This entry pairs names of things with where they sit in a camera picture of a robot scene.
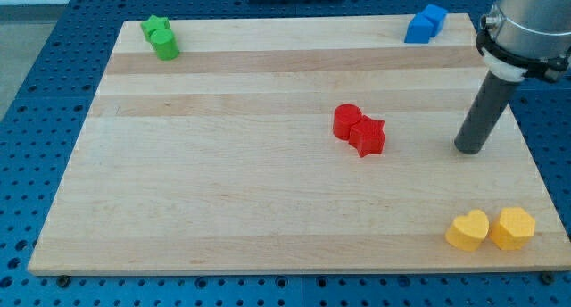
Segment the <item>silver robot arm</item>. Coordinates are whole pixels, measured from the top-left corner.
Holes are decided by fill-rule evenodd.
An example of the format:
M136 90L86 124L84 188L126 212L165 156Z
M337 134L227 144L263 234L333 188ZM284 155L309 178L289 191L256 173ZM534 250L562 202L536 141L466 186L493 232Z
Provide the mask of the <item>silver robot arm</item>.
M570 67L570 0L496 0L476 48L499 79L559 81Z

